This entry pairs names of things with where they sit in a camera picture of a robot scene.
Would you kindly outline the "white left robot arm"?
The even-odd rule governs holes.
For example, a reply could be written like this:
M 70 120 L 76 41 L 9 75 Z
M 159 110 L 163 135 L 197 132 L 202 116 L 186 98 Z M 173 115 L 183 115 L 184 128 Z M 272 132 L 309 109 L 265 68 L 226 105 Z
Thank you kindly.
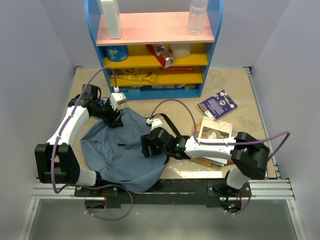
M 80 130 L 90 117 L 102 120 L 110 129 L 123 126 L 122 111 L 118 106 L 127 101 L 122 92 L 113 92 L 103 100 L 101 89 L 92 84 L 83 85 L 82 92 L 67 104 L 64 119 L 53 136 L 34 149 L 38 179 L 43 184 L 86 186 L 92 196 L 104 190 L 101 175 L 80 167 L 73 146 Z

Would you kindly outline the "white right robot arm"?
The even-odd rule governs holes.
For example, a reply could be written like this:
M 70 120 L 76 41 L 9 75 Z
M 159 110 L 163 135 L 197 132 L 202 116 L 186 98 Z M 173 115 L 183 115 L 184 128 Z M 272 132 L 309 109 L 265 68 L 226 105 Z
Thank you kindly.
M 142 135 L 140 140 L 145 158 L 166 154 L 177 160 L 213 158 L 232 161 L 234 169 L 227 172 L 222 183 L 213 186 L 220 195 L 236 196 L 248 181 L 263 180 L 266 175 L 270 149 L 246 132 L 239 132 L 235 137 L 201 141 L 194 136 L 174 137 L 164 128 L 156 127 Z

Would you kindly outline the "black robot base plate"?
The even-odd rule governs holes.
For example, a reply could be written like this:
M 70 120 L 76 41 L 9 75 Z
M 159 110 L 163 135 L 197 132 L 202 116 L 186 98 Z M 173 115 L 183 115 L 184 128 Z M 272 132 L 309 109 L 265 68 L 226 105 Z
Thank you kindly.
M 240 209 L 241 200 L 252 195 L 249 183 L 239 190 L 232 190 L 223 178 L 160 179 L 145 192 L 128 193 L 119 187 L 106 190 L 79 189 L 77 198 L 105 202 L 107 209 L 119 209 L 121 205 L 203 205 L 208 208 Z

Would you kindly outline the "orange treehouse book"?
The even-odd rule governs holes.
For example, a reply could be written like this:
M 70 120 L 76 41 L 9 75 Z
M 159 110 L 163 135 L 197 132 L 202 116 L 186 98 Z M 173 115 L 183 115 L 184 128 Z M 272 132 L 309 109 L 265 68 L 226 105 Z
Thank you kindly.
M 199 136 L 200 129 L 201 129 L 201 124 L 200 124 L 200 123 L 197 123 L 197 124 L 196 124 L 196 128 L 195 128 L 195 135 L 196 135 L 196 137 Z M 211 167 L 211 166 L 212 166 L 212 163 L 211 163 L 211 162 L 206 161 L 206 160 L 203 160 L 203 159 L 200 159 L 200 158 L 192 158 L 191 160 L 192 160 L 193 162 L 197 163 L 197 164 L 201 164 L 201 165 L 206 166 L 206 167 Z

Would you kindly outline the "white coffee cover book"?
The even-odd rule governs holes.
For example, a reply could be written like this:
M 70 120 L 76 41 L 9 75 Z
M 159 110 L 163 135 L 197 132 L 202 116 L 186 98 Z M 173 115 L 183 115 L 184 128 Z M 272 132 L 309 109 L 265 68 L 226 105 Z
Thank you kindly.
M 200 124 L 200 131 L 197 138 L 201 140 L 226 139 L 232 136 L 232 130 L 233 125 L 231 123 L 204 116 Z M 233 164 L 231 160 L 222 158 L 199 157 L 198 159 L 211 162 L 212 164 L 221 167 Z

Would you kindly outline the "blue-grey fabric backpack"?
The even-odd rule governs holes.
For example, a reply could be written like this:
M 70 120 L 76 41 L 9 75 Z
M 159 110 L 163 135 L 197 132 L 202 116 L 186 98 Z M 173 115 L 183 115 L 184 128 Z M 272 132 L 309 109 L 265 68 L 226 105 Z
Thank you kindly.
M 143 155 L 141 136 L 151 131 L 145 117 L 127 107 L 121 121 L 123 126 L 115 128 L 99 121 L 83 136 L 85 163 L 104 181 L 131 192 L 145 192 L 159 180 L 170 158 L 165 153 L 148 158 Z

